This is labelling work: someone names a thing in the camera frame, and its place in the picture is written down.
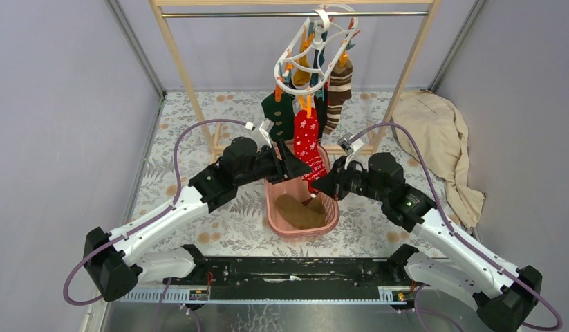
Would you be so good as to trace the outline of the red snowflake sock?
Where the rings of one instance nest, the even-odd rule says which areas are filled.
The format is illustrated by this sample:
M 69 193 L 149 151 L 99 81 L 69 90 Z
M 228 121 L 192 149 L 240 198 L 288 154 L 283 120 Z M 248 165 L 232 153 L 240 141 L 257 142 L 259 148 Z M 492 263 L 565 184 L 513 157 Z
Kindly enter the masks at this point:
M 314 107 L 302 109 L 294 119 L 293 148 L 295 156 L 308 165 L 311 170 L 301 179 L 306 182 L 308 191 L 316 195 L 313 182 L 327 174 L 324 159 L 319 153 L 319 123 Z

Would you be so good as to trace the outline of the tan brown sock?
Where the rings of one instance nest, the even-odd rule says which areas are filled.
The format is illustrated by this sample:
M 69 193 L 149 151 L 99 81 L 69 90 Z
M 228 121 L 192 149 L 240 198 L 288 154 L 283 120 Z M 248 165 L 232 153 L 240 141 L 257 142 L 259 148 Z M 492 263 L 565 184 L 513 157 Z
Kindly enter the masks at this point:
M 317 198 L 307 200 L 307 204 L 284 194 L 275 202 L 278 213 L 291 226 L 298 230 L 324 227 L 327 224 L 326 210 Z

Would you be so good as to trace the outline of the dark green knit sock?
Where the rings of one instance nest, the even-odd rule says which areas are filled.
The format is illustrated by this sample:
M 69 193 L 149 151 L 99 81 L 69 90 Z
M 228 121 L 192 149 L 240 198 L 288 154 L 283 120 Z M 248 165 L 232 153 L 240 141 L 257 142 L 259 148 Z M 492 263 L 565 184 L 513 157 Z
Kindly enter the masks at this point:
M 287 93 L 282 93 L 280 101 L 276 101 L 275 92 L 261 102 L 264 117 L 273 122 L 270 137 L 273 141 L 289 141 L 294 136 L 293 100 Z

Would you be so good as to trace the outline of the white clip sock hanger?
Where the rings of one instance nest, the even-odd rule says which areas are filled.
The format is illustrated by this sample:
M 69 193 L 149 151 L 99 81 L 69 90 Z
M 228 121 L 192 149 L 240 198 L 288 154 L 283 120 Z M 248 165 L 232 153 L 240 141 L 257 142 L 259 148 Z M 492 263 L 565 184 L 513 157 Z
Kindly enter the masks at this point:
M 292 41 L 274 65 L 274 79 L 276 101 L 280 101 L 281 94 L 314 95 L 325 88 L 329 82 L 333 67 L 338 63 L 344 64 L 348 59 L 347 50 L 353 37 L 358 34 L 359 18 L 357 12 L 348 5 L 320 5 L 311 12 L 314 18 L 307 18 L 302 23 Z M 327 32 L 327 39 L 321 41 L 321 34 Z M 310 45 L 304 52 L 299 49 L 304 42 Z M 320 49 L 324 56 L 324 63 L 318 69 L 313 69 L 313 57 L 316 49 Z M 309 67 L 303 67 L 296 60 L 306 55 Z M 305 86 L 295 86 L 292 78 L 297 69 L 310 73 L 318 73 L 318 84 L 311 87 L 310 82 Z

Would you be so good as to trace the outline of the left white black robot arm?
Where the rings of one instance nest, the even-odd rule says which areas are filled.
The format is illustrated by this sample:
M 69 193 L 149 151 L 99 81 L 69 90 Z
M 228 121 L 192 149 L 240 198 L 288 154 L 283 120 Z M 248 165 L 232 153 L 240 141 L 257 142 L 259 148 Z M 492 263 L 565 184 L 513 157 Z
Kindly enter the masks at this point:
M 282 183 L 310 171 L 284 142 L 258 148 L 251 138 L 235 138 L 215 163 L 189 179 L 177 199 L 110 232 L 100 227 L 91 230 L 85 239 L 83 266 L 106 302 L 120 299 L 139 283 L 183 278 L 197 284 L 206 267 L 187 249 L 151 252 L 151 248 L 182 224 L 230 202 L 241 186 L 259 180 Z

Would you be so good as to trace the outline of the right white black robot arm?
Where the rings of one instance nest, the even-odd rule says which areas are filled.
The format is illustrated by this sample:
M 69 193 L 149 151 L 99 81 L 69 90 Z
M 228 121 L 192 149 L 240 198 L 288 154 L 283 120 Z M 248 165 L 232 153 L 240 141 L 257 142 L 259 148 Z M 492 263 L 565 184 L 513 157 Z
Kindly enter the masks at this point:
M 312 187 L 336 201 L 351 193 L 380 202 L 390 222 L 430 243 L 452 262 L 445 265 L 403 245 L 387 267 L 394 284 L 412 279 L 433 286 L 468 305 L 492 331 L 517 331 L 538 304 L 533 294 L 540 291 L 541 273 L 507 262 L 443 218 L 435 201 L 406 182 L 402 166 L 390 153 L 373 154 L 366 169 L 339 158 Z

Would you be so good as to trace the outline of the pink plastic laundry basket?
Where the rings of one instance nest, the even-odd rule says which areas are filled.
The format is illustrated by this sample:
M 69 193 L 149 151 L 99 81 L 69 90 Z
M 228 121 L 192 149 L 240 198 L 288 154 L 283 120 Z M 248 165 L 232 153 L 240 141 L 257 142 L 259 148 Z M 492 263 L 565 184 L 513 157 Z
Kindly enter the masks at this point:
M 266 221 L 287 241 L 311 241 L 331 232 L 339 223 L 337 201 L 325 194 L 310 195 L 301 178 L 282 183 L 265 182 Z

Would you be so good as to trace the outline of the black sock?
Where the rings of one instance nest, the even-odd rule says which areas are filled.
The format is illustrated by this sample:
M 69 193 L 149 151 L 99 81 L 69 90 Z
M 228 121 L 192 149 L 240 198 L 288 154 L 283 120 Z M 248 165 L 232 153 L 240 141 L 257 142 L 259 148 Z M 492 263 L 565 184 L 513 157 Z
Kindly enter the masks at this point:
M 317 113 L 318 121 L 318 134 L 317 140 L 321 142 L 324 129 L 327 122 L 327 109 L 328 109 L 328 91 L 327 89 L 319 90 L 313 97 L 313 104 Z

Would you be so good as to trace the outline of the mustard yellow sock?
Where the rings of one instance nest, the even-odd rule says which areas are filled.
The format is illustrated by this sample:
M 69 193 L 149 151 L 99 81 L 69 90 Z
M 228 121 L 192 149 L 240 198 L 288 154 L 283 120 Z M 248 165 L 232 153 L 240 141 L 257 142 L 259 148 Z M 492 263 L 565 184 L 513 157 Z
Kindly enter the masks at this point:
M 307 48 L 309 47 L 310 43 L 308 41 L 305 41 L 299 51 L 302 53 L 305 50 L 307 50 Z M 303 57 L 300 57 L 299 59 L 296 60 L 296 63 L 298 63 L 298 65 L 303 66 L 308 68 L 309 67 L 309 63 L 307 61 L 307 57 L 306 55 L 304 55 Z M 309 83 L 310 81 L 310 73 L 301 69 L 297 69 L 296 72 L 293 75 L 292 78 L 292 83 L 295 86 L 305 86 L 307 85 L 307 83 Z

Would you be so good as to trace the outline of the teal sock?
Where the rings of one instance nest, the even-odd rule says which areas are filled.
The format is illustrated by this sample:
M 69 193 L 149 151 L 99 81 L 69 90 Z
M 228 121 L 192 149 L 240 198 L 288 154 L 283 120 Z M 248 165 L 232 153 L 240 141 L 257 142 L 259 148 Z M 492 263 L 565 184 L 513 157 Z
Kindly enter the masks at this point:
M 323 32 L 321 34 L 321 41 L 322 43 L 324 43 L 327 39 L 327 32 Z M 324 63 L 324 56 L 321 54 L 321 50 L 320 49 L 316 49 L 314 52 L 314 57 L 313 57 L 313 69 L 318 69 L 319 66 L 321 66 Z M 318 73 L 312 73 L 310 76 L 310 86 L 313 87 L 316 84 L 318 84 L 319 81 L 319 74 Z

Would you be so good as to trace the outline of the brown white striped sock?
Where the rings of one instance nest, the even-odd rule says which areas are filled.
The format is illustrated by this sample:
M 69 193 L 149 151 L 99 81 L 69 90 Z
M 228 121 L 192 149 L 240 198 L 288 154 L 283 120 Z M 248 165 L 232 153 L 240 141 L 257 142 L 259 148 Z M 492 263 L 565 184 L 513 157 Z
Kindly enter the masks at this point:
M 353 64 L 348 59 L 341 65 L 338 61 L 330 74 L 327 95 L 324 134 L 332 133 L 339 124 L 345 101 L 351 99 Z

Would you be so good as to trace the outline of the floral patterned floor mat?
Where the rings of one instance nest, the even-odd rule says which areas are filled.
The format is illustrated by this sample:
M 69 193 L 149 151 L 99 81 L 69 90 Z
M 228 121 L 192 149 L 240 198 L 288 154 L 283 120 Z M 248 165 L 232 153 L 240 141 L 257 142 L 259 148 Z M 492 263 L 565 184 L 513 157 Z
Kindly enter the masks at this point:
M 198 101 L 206 119 L 232 118 L 260 123 L 261 101 L 268 92 L 200 92 Z M 324 145 L 335 145 L 345 133 L 357 133 L 371 123 L 381 122 L 392 92 L 358 91 L 345 102 L 342 119 Z M 156 134 L 145 158 L 137 199 L 127 222 L 135 221 L 170 198 L 176 190 L 173 148 L 179 135 L 197 122 L 186 93 L 171 91 L 160 110 Z M 382 134 L 379 151 L 391 152 L 403 166 L 407 183 L 431 196 L 426 176 L 394 138 L 392 128 Z M 200 128 L 191 131 L 180 144 L 181 181 L 186 181 L 210 164 L 212 158 Z M 337 226 L 311 241 L 287 241 L 276 235 L 266 221 L 263 181 L 241 187 L 237 197 L 213 214 L 184 223 L 157 243 L 153 250 L 166 251 L 193 243 L 207 256 L 293 256 L 293 257 L 389 257 L 402 244 L 417 247 L 426 255 L 445 258 L 430 243 L 393 225 L 380 212 L 380 204 L 356 195 L 339 202 Z

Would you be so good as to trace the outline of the beige cloth pile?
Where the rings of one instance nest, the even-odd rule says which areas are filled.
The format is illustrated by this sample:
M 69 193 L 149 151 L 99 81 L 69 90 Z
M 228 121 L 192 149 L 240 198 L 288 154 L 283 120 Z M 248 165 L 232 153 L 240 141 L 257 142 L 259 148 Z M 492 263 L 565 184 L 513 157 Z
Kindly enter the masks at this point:
M 477 226 L 485 200 L 470 188 L 469 129 L 455 105 L 428 91 L 407 91 L 392 115 L 415 140 L 429 171 L 445 182 L 447 202 L 461 224 Z

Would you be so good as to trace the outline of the wooden clothes rack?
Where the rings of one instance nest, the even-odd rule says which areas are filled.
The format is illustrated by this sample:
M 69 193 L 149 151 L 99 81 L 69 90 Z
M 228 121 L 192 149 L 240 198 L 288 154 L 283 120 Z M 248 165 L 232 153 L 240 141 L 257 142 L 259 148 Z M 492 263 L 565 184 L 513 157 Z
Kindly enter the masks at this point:
M 275 80 L 275 101 L 281 100 L 282 93 L 294 95 L 309 95 L 316 93 L 326 85 L 333 74 L 336 64 L 345 64 L 348 45 L 358 34 L 359 19 L 361 17 L 421 17 L 422 21 L 417 35 L 409 51 L 406 63 L 402 69 L 398 83 L 394 89 L 391 101 L 386 109 L 383 121 L 392 120 L 395 108 L 398 105 L 400 95 L 406 86 L 411 74 L 413 65 L 416 62 L 423 41 L 427 36 L 428 30 L 436 16 L 440 6 L 439 1 L 423 1 L 427 8 L 423 11 L 356 11 L 352 9 L 354 4 L 350 1 L 347 4 L 338 1 L 307 1 L 306 5 L 314 6 L 314 10 L 309 12 L 165 12 L 169 6 L 276 6 L 278 1 L 150 1 L 149 5 L 156 18 L 162 37 L 170 52 L 171 58 L 176 66 L 178 74 L 182 80 L 187 97 L 189 98 L 192 109 L 196 115 L 198 124 L 201 125 L 203 135 L 212 156 L 219 156 L 224 147 L 219 143 L 219 135 L 212 135 L 209 132 L 209 121 L 205 119 L 202 108 L 198 101 L 187 67 L 181 57 L 180 51 L 171 33 L 169 19 L 194 19 L 194 18 L 272 18 L 272 17 L 303 17 L 305 22 L 301 25 L 292 41 L 286 46 L 280 58 L 276 61 L 273 70 Z M 312 53 L 314 50 L 322 51 L 327 47 L 327 43 L 335 38 L 340 38 L 342 44 L 330 64 L 325 67 L 318 66 L 311 68 L 302 66 L 299 60 Z M 295 91 L 290 89 L 287 81 L 295 71 L 301 70 L 318 77 L 316 85 L 306 90 Z

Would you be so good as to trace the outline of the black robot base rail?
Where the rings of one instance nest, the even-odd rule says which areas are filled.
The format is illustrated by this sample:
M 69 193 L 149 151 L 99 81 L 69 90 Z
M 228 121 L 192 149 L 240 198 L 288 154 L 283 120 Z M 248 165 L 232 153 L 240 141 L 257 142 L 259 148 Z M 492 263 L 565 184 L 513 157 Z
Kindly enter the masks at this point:
M 387 259 L 206 257 L 186 277 L 165 284 L 193 289 L 194 301 L 397 302 L 416 282 Z

